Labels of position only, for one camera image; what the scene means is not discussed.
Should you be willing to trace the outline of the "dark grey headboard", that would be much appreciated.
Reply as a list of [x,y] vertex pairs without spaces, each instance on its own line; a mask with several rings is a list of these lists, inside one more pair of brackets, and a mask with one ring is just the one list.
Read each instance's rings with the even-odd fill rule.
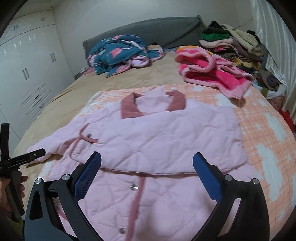
[[147,45],[157,43],[163,49],[184,45],[199,45],[206,28],[200,15],[194,17],[169,17],[140,21],[124,25],[97,35],[82,43],[85,55],[101,40],[117,35],[134,34]]

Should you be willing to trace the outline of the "pile of assorted clothes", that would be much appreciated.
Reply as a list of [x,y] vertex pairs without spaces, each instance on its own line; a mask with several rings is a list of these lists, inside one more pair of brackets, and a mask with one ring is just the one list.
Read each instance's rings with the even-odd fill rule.
[[202,31],[200,45],[226,60],[240,70],[251,74],[255,85],[263,90],[278,91],[280,81],[265,69],[267,50],[254,31],[242,31],[226,24],[212,21]]

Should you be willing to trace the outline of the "white satin curtain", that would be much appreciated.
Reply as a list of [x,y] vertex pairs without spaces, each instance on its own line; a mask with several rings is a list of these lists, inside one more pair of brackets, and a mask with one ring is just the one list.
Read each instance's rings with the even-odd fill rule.
[[270,54],[267,69],[287,88],[282,109],[295,118],[295,39],[281,16],[267,1],[251,1],[251,11],[255,32]]

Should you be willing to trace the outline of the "hot pink fleece garment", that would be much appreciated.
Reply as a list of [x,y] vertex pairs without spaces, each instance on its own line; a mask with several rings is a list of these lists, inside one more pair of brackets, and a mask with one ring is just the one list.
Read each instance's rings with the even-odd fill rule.
[[198,46],[180,46],[175,61],[187,83],[217,88],[225,97],[241,99],[254,77],[232,62]]

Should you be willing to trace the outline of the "white wardrobe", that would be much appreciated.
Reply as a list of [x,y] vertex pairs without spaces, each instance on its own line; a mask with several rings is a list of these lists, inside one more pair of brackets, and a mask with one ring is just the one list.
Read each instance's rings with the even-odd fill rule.
[[10,123],[10,152],[49,101],[73,81],[52,11],[10,22],[1,36],[1,122]]

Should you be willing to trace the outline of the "teal pink flamingo quilt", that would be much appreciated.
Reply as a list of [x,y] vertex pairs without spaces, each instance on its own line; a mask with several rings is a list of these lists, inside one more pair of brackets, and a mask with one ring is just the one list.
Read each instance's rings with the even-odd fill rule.
[[107,77],[118,75],[131,68],[144,68],[165,56],[159,45],[146,45],[132,34],[117,35],[98,42],[86,55],[95,73]]

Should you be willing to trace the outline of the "pink quilted jacket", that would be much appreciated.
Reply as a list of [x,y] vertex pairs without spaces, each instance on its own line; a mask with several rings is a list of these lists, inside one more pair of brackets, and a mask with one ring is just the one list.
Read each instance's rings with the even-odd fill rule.
[[191,240],[216,204],[193,167],[197,152],[236,180],[257,176],[232,108],[163,87],[77,117],[29,151],[41,148],[61,155],[49,180],[101,154],[79,205],[104,240]]

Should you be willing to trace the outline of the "beige bed sheet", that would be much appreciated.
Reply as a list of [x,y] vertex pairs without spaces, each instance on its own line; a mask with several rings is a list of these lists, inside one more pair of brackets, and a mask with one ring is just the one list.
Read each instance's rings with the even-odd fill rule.
[[148,67],[132,68],[111,77],[106,77],[105,74],[97,75],[94,72],[81,76],[44,107],[41,114],[26,130],[13,155],[24,154],[30,146],[67,125],[97,92],[183,84],[174,58],[174,53],[168,53]]

